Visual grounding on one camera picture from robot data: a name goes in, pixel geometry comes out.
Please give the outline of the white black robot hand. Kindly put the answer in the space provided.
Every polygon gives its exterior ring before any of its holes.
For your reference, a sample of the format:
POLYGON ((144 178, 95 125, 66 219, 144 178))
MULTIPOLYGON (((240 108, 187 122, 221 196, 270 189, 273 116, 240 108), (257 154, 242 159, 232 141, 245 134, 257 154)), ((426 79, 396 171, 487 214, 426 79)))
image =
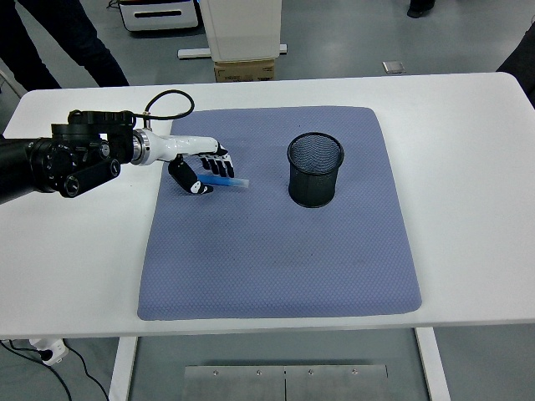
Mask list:
POLYGON ((223 178, 235 176, 228 150, 212 137, 184 135, 160 137, 150 134, 148 140, 142 165, 149 165, 157 160, 167 162, 171 177, 189 194, 204 195, 213 189, 198 179, 193 169, 185 162, 185 156, 199 158, 203 168, 213 175, 223 178))

